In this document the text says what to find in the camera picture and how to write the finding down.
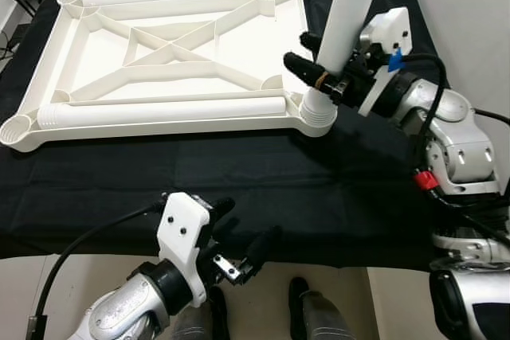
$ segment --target table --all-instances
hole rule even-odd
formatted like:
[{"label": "table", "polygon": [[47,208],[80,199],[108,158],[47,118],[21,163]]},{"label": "table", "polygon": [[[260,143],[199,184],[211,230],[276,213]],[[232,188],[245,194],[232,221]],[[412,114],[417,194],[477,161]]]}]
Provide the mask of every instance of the table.
[{"label": "table", "polygon": [[[324,30],[330,4],[305,0],[312,32]],[[374,0],[368,18],[397,6],[410,11],[414,51],[435,53],[417,0]],[[57,11],[55,0],[43,0],[2,74],[0,121],[18,107]],[[408,69],[437,80],[429,65]],[[238,225],[222,236],[233,258],[281,225],[272,260],[427,269],[431,211],[411,180],[408,148],[386,120],[347,107],[319,139],[281,130],[68,141],[28,154],[0,147],[0,257],[60,252],[85,230],[176,188],[236,200],[229,216]],[[158,223],[156,215],[130,221],[80,252],[154,255]]]}]

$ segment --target white plastic frame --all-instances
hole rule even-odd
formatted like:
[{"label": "white plastic frame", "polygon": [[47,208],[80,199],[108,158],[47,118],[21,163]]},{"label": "white plastic frame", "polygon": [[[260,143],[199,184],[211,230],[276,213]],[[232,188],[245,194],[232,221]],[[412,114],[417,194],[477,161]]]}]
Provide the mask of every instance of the white plastic frame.
[{"label": "white plastic frame", "polygon": [[[25,96],[0,128],[4,145],[31,151],[66,139],[277,128],[318,137],[331,127],[300,117],[307,87],[283,66],[290,50],[311,58],[299,44],[307,29],[303,0],[161,0],[102,7],[57,1],[61,11]],[[71,111],[96,106],[109,115],[110,106],[121,104],[143,104],[147,110],[155,103],[196,101],[199,110],[202,101],[274,97],[284,100],[284,110],[276,114],[260,101],[255,114],[235,107],[234,115],[223,118],[198,114],[145,123],[115,118],[116,123],[59,127],[62,115],[75,116],[52,116],[58,110],[54,104],[70,105]],[[40,124],[41,118],[46,123]]]}]

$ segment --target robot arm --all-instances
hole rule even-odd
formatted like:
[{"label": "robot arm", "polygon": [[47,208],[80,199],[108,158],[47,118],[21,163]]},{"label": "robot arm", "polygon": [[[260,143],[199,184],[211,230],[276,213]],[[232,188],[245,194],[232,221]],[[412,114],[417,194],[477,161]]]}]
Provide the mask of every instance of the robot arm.
[{"label": "robot arm", "polygon": [[212,238],[214,223],[232,208],[229,198],[209,204],[171,194],[158,228],[161,261],[142,264],[122,287],[95,301],[69,340],[153,339],[170,325],[171,315],[205,302],[209,287],[224,279],[243,284],[256,275],[281,229],[256,238],[236,267]]},{"label": "robot arm", "polygon": [[[301,42],[315,53],[321,46],[320,38],[310,33],[302,35]],[[400,8],[372,19],[336,76],[294,53],[284,56],[284,64],[334,105],[357,107],[365,116],[372,111],[414,135],[426,122],[438,86],[400,72],[411,48],[407,10]],[[510,335],[508,212],[495,211],[509,202],[500,195],[494,149],[475,124],[474,113],[464,96],[450,89],[443,92],[418,152],[420,163],[414,164],[415,180],[441,202],[437,209],[445,214],[433,233],[435,247],[444,254],[431,264],[436,323],[450,339],[495,340]],[[484,209],[492,210],[487,221],[471,218]],[[447,228],[441,221],[449,222]]]}]

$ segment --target white floor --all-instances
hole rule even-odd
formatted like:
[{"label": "white floor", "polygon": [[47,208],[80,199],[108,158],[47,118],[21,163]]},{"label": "white floor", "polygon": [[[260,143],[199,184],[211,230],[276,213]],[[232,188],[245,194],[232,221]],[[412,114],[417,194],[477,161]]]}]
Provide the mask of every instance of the white floor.
[{"label": "white floor", "polygon": [[[26,320],[56,256],[0,260],[1,338],[23,339]],[[71,256],[61,269],[46,305],[46,339],[66,339],[95,299],[119,286],[145,260],[141,256]],[[365,268],[335,269],[297,264],[266,264],[245,286],[221,285],[233,340],[289,340],[288,282],[303,276],[342,312],[358,340],[377,340],[371,292]],[[169,338],[163,334],[161,339]]]}]

